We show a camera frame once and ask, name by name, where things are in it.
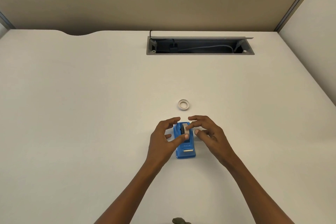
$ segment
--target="hand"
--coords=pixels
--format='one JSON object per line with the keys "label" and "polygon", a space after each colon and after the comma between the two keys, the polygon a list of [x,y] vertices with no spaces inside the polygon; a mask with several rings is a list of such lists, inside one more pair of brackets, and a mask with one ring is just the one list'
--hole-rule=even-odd
{"label": "hand", "polygon": [[229,167],[235,159],[236,154],[231,148],[223,129],[217,126],[208,116],[195,115],[188,117],[191,122],[186,129],[203,127],[206,130],[195,130],[195,135],[201,139],[209,148],[210,152],[225,167]]}
{"label": "hand", "polygon": [[158,171],[160,171],[164,164],[169,160],[176,148],[189,137],[189,135],[183,134],[173,141],[167,141],[167,139],[171,137],[171,134],[165,135],[166,129],[172,128],[180,119],[180,117],[175,117],[160,121],[150,136],[145,163],[151,165]]}

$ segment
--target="person's right hand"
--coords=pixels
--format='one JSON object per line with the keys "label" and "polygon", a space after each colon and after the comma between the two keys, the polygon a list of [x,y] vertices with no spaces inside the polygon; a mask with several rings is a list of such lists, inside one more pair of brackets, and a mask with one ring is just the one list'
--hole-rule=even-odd
{"label": "person's right hand", "polygon": [[202,127],[206,130],[195,130],[195,135],[201,139],[209,148],[210,152],[218,161],[228,168],[236,158],[236,154],[231,148],[224,131],[217,126],[208,116],[195,115],[188,117],[188,120],[194,120],[186,129]]}

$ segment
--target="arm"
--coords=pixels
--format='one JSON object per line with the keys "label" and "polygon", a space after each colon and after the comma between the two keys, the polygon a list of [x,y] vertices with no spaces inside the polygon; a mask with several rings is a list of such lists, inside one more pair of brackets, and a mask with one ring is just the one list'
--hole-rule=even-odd
{"label": "arm", "polygon": [[294,224],[273,199],[264,191],[257,180],[245,167],[232,150],[223,130],[207,116],[192,116],[193,121],[187,129],[203,127],[206,130],[195,130],[195,134],[209,148],[219,162],[227,168],[238,184],[256,224]]}
{"label": "arm", "polygon": [[188,138],[181,135],[173,141],[167,139],[171,134],[165,135],[166,129],[172,128],[180,117],[160,121],[150,136],[148,154],[145,163],[117,199],[99,217],[95,224],[128,224],[131,222],[149,185],[169,160],[174,150]]}

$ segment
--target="gray cable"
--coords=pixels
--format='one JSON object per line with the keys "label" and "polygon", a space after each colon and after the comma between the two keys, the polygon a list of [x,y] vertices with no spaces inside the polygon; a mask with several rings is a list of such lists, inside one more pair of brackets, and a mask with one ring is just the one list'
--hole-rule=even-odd
{"label": "gray cable", "polygon": [[193,48],[188,48],[188,49],[182,49],[182,50],[178,50],[179,52],[182,51],[189,51],[189,50],[195,50],[195,49],[204,49],[204,48],[213,48],[213,47],[229,47],[232,50],[232,53],[234,53],[233,48],[230,45],[212,45],[212,46],[202,46],[202,47],[193,47]]}

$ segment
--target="white tape roll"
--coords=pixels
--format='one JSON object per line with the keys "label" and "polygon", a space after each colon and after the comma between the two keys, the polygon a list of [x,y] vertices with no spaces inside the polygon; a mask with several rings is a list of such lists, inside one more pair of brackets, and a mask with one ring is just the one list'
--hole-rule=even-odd
{"label": "white tape roll", "polygon": [[186,99],[181,99],[178,104],[177,104],[178,108],[181,110],[181,111],[187,111],[190,107],[190,104],[188,102],[188,100]]}
{"label": "white tape roll", "polygon": [[189,134],[189,129],[186,129],[186,127],[188,126],[188,124],[187,123],[183,123],[182,125],[183,125],[183,128],[184,128],[184,133],[187,134],[187,135],[190,135]]}

